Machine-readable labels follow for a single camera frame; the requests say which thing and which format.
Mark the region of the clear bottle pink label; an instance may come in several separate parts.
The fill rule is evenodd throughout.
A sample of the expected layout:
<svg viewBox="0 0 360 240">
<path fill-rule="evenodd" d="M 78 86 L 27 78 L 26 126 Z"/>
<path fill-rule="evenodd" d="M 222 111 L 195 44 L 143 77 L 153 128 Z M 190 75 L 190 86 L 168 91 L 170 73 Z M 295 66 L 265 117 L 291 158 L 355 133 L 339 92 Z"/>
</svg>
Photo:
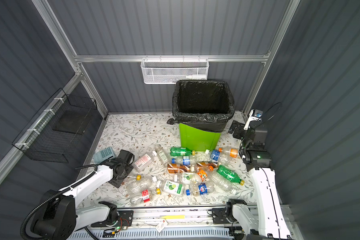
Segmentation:
<svg viewBox="0 0 360 240">
<path fill-rule="evenodd" d="M 147 152 L 143 156 L 141 156 L 138 160 L 132 163 L 134 170 L 137 172 L 142 172 L 146 169 L 157 157 L 156 151 Z"/>
</svg>

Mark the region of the clear bottle red label front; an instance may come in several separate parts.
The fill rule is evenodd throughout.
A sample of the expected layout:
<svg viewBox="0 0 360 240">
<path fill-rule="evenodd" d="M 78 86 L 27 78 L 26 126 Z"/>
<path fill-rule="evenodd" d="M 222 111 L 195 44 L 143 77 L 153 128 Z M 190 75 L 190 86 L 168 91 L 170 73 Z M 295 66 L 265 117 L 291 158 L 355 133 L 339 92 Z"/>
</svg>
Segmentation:
<svg viewBox="0 0 360 240">
<path fill-rule="evenodd" d="M 154 190 L 146 189 L 141 191 L 140 193 L 131 196 L 130 203 L 132 204 L 132 206 L 146 204 L 156 200 L 158 197 L 161 196 L 161 194 L 162 192 L 159 188 L 156 188 Z"/>
</svg>

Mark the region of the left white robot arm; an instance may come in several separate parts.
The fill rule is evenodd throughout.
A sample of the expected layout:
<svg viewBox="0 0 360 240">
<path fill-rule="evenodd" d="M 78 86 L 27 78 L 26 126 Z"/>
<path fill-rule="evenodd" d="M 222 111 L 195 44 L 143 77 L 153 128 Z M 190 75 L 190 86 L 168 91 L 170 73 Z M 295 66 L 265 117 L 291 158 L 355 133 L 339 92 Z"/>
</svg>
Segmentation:
<svg viewBox="0 0 360 240">
<path fill-rule="evenodd" d="M 120 186 L 131 173 L 135 156 L 126 150 L 98 164 L 85 165 L 93 170 L 59 191 L 44 193 L 40 203 L 25 217 L 20 235 L 24 240 L 66 240 L 77 230 L 95 223 L 111 226 L 120 222 L 118 208 L 107 201 L 79 209 L 78 205 L 101 185 L 111 182 Z"/>
</svg>

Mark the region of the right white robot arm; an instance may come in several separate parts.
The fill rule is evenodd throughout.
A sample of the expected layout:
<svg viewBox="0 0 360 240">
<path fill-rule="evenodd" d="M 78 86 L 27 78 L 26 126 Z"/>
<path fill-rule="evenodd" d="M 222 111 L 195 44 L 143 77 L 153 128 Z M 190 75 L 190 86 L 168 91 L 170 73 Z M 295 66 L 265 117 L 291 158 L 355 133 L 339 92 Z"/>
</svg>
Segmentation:
<svg viewBox="0 0 360 240">
<path fill-rule="evenodd" d="M 246 240 L 291 240 L 276 188 L 272 157 L 265 149 L 267 127 L 262 121 L 251 121 L 241 141 L 239 155 L 255 188 L 258 219 L 246 203 L 230 203 L 229 218 L 238 222 Z"/>
</svg>

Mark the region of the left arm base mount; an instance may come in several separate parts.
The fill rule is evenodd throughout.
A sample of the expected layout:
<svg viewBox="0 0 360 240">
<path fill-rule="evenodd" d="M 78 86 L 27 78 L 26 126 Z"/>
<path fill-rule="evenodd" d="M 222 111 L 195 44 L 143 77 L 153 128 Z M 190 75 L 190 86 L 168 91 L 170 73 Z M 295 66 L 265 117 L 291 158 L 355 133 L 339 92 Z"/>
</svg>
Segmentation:
<svg viewBox="0 0 360 240">
<path fill-rule="evenodd" d="M 91 224 L 92 228 L 131 227 L 134 211 L 117 211 L 116 216 L 110 216 L 102 222 Z"/>
</svg>

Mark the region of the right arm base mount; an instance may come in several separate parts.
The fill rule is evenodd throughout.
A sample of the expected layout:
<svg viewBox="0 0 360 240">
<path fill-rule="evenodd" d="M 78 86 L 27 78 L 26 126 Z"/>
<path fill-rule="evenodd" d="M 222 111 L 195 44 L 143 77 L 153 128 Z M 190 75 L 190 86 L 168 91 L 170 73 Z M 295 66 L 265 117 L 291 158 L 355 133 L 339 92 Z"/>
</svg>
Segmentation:
<svg viewBox="0 0 360 240">
<path fill-rule="evenodd" d="M 232 224 L 236 222 L 236 219 L 227 208 L 212 208 L 208 210 L 207 213 L 212 217 L 214 225 Z"/>
</svg>

